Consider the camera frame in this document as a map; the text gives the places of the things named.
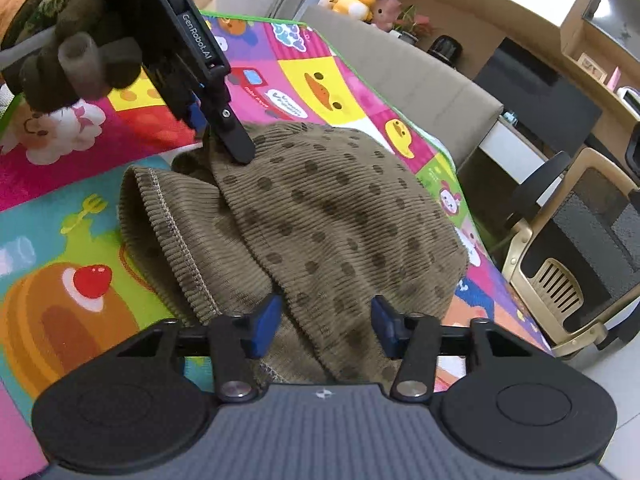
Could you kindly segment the dark gloved left hand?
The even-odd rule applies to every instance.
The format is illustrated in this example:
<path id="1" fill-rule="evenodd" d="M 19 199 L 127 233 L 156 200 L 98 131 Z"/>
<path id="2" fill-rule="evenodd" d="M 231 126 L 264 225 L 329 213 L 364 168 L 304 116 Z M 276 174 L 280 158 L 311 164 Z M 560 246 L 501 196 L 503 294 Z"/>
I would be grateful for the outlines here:
<path id="1" fill-rule="evenodd" d="M 1 81 L 36 112 L 125 89 L 141 72 L 140 48 L 118 29 L 103 0 L 1 0 L 1 49 L 52 29 L 39 50 L 1 71 Z"/>

